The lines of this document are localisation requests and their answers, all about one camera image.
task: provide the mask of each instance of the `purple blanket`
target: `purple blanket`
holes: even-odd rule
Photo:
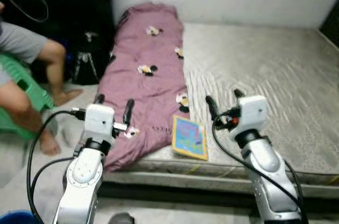
[[[113,55],[99,93],[121,122],[128,99],[135,101],[131,126],[121,133],[105,162],[107,171],[170,145],[173,116],[189,118],[183,74],[183,25],[174,7],[142,4],[130,8],[120,22]]]

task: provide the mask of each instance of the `person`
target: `person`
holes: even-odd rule
[[[0,2],[0,14],[5,5]],[[0,51],[17,57],[30,64],[39,59],[46,63],[47,79],[56,106],[65,104],[81,94],[81,90],[65,92],[63,89],[65,48],[52,40],[25,28],[4,22],[0,18]],[[12,120],[30,131],[38,132],[42,126],[41,114],[35,110],[25,92],[14,83],[0,67],[0,107],[4,108]],[[56,155],[60,147],[46,129],[40,137],[41,151],[46,155]]]

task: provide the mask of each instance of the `green chair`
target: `green chair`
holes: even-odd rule
[[[0,53],[0,68],[1,67],[10,75],[12,80],[26,92],[36,110],[42,112],[54,106],[52,98],[34,81],[18,60]],[[14,132],[27,140],[35,136],[35,133],[17,126],[7,112],[0,107],[0,133],[1,132]]]

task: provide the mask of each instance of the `colorful book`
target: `colorful book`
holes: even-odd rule
[[[177,154],[208,160],[205,126],[175,115],[172,148]]]

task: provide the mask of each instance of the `mattress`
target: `mattress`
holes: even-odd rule
[[[303,29],[184,24],[184,73],[190,117],[207,126],[207,162],[165,147],[106,181],[251,192],[244,168],[216,146],[207,94],[220,110],[235,104],[233,89],[262,94],[269,118],[262,132],[297,171],[306,196],[339,198],[339,52],[318,32]],[[240,156],[235,142],[222,143]]]

